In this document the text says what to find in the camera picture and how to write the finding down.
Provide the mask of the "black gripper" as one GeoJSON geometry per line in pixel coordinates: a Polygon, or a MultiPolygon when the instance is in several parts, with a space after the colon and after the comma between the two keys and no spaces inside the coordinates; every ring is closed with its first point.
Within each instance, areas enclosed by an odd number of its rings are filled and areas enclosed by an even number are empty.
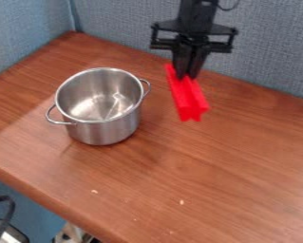
{"type": "Polygon", "coordinates": [[[233,51],[234,39],[240,34],[236,28],[216,24],[214,19],[206,16],[196,16],[188,22],[182,17],[156,22],[152,29],[150,47],[173,51],[173,65],[180,80],[185,78],[189,67],[190,77],[197,78],[210,52],[233,51]]]}

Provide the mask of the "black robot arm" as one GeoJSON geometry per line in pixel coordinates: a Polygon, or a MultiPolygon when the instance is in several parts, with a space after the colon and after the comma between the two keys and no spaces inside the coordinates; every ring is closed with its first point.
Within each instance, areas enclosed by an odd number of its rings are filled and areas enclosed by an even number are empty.
{"type": "Polygon", "coordinates": [[[178,16],[152,25],[153,49],[170,50],[173,67],[180,80],[186,76],[196,79],[212,53],[232,53],[236,28],[214,23],[217,10],[230,11],[220,0],[182,0],[178,16]]]}

